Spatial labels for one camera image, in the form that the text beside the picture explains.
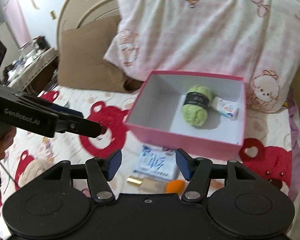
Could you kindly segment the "blue white tissue pack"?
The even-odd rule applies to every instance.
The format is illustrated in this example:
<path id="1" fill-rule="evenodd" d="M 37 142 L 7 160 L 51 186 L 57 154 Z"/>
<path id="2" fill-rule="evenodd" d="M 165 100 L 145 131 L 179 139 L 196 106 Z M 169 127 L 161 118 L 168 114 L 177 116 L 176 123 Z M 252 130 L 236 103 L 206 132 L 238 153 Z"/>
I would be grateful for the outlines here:
<path id="1" fill-rule="evenodd" d="M 175 180 L 179 173 L 175 153 L 176 150 L 142 145 L 133 172 L 163 181 Z"/>

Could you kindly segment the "gold cap foundation bottle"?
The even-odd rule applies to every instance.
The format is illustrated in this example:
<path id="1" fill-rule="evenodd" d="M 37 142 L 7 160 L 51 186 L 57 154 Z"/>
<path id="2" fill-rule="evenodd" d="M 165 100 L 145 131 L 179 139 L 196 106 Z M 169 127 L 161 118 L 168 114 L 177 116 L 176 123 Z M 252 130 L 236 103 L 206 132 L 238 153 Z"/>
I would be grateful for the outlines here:
<path id="1" fill-rule="evenodd" d="M 138 187 L 142 191 L 150 193 L 165 193 L 166 192 L 166 183 L 164 181 L 156 180 L 153 178 L 136 178 L 129 176 L 126 179 L 126 182 Z"/>

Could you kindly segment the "small peach cosmetic item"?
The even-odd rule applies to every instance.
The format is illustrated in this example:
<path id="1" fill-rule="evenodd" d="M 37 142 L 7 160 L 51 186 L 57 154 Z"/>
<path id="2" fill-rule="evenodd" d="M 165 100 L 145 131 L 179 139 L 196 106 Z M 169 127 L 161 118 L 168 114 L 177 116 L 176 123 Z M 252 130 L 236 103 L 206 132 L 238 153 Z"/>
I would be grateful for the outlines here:
<path id="1" fill-rule="evenodd" d="M 224 180 L 217 180 L 217 179 L 212 179 L 210 181 L 210 187 L 218 190 L 224 187 Z"/>

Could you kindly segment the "orange makeup sponge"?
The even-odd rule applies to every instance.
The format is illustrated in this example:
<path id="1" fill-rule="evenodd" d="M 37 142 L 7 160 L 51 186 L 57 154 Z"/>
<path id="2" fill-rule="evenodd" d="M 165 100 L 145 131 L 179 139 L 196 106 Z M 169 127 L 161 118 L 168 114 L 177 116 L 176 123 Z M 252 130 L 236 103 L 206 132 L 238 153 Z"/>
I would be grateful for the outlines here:
<path id="1" fill-rule="evenodd" d="M 185 181 L 173 180 L 166 184 L 165 193 L 175 193 L 182 195 L 185 190 Z"/>

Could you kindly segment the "brown pillow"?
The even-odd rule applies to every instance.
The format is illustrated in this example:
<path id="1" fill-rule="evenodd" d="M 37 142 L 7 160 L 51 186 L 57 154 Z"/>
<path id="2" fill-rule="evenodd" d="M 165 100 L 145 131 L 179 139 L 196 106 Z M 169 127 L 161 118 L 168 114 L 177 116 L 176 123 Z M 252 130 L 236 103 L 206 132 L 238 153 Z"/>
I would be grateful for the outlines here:
<path id="1" fill-rule="evenodd" d="M 132 93 L 142 82 L 103 59 L 117 32 L 120 16 L 110 16 L 61 33 L 58 84 L 75 89 Z"/>

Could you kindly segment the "cluttered bedside table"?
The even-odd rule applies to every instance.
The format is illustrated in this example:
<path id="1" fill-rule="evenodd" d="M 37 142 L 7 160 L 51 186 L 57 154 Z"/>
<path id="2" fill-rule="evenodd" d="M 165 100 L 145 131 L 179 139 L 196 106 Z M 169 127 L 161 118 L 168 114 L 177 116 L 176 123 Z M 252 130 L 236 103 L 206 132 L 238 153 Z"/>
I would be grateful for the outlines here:
<path id="1" fill-rule="evenodd" d="M 4 68 L 0 83 L 18 91 L 39 94 L 57 72 L 58 50 L 50 46 L 45 36 L 37 36 L 19 52 L 19 58 Z"/>

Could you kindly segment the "pink cardboard box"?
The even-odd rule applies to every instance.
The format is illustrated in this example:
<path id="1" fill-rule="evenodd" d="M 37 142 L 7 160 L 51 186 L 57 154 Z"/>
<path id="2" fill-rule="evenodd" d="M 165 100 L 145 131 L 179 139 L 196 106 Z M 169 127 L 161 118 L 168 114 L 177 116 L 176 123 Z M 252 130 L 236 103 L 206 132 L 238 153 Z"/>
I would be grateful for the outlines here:
<path id="1" fill-rule="evenodd" d="M 237 102 L 237 118 L 230 120 L 212 109 L 202 127 L 187 124 L 181 108 L 187 92 L 195 85 L 211 89 L 222 99 Z M 145 144 L 182 148 L 189 154 L 224 161 L 239 158 L 245 123 L 246 96 L 242 77 L 175 71 L 151 72 L 125 122 Z"/>

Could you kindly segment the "green yarn ball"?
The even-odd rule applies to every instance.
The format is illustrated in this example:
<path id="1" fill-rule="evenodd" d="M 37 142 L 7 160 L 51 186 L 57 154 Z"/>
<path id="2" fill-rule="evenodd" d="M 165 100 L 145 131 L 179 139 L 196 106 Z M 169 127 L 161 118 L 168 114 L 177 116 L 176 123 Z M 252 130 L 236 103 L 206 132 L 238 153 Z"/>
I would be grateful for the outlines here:
<path id="1" fill-rule="evenodd" d="M 183 119 L 193 127 L 201 127 L 208 116 L 213 92 L 205 86 L 193 86 L 186 94 L 181 112 Z"/>

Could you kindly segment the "small white blue box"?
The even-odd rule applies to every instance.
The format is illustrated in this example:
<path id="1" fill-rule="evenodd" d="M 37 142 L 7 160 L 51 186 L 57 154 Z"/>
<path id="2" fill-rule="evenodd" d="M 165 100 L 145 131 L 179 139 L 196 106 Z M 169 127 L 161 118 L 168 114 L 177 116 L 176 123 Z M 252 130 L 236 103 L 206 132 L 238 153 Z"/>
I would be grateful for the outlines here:
<path id="1" fill-rule="evenodd" d="M 230 120 L 235 120 L 237 118 L 239 110 L 237 102 L 224 100 L 218 96 L 215 96 L 211 101 L 210 106 L 220 115 Z"/>

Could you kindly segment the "white red bear blanket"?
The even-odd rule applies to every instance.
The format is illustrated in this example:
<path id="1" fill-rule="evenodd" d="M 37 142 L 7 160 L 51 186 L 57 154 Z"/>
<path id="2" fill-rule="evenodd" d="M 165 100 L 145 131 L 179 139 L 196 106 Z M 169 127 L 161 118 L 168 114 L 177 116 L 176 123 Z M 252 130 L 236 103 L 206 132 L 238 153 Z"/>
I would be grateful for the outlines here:
<path id="1" fill-rule="evenodd" d="M 145 239 L 286 239 L 294 218 L 292 201 L 275 186 L 241 164 L 238 154 L 258 148 L 245 138 L 246 108 L 238 98 L 239 114 L 230 121 L 212 113 L 209 131 L 183 122 L 183 96 L 142 89 L 132 109 L 119 121 L 102 106 L 88 119 L 81 113 L 40 98 L 0 89 L 0 137 L 12 126 L 53 137 L 70 132 L 85 139 L 103 129 L 125 127 L 137 139 L 176 151 L 175 160 L 189 186 L 176 194 L 121 194 L 108 181 L 122 160 L 121 150 L 100 154 L 85 164 L 63 160 L 14 193 L 2 215 L 11 239 L 135 239 L 126 230 L 138 226 Z"/>

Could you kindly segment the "pink hanging curtain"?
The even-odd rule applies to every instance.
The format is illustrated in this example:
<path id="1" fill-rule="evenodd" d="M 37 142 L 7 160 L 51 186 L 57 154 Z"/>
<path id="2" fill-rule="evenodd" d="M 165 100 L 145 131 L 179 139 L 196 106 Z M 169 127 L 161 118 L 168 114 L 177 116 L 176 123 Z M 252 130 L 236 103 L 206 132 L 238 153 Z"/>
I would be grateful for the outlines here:
<path id="1" fill-rule="evenodd" d="M 7 22 L 13 32 L 18 47 L 21 48 L 27 42 L 31 42 L 30 36 L 23 12 L 18 0 L 7 0 L 4 7 L 4 13 Z"/>

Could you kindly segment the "cream bed headboard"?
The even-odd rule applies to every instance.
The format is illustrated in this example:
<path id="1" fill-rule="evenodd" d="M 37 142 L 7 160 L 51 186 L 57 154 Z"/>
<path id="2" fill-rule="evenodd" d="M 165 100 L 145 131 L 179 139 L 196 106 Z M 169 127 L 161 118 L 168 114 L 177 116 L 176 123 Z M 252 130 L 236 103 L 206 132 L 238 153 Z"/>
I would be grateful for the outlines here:
<path id="1" fill-rule="evenodd" d="M 65 0 L 57 24 L 57 48 L 61 48 L 61 34 L 80 28 L 92 21 L 119 15 L 117 0 Z"/>

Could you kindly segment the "pink cartoon pillow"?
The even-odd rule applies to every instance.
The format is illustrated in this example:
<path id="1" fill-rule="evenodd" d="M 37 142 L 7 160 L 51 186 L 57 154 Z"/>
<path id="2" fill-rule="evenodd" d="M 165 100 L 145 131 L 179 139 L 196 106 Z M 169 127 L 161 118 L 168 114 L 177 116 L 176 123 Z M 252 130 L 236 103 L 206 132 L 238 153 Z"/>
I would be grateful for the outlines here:
<path id="1" fill-rule="evenodd" d="M 295 0 L 117 0 L 104 59 L 145 81 L 154 70 L 240 76 L 247 106 L 277 112 L 300 64 Z"/>

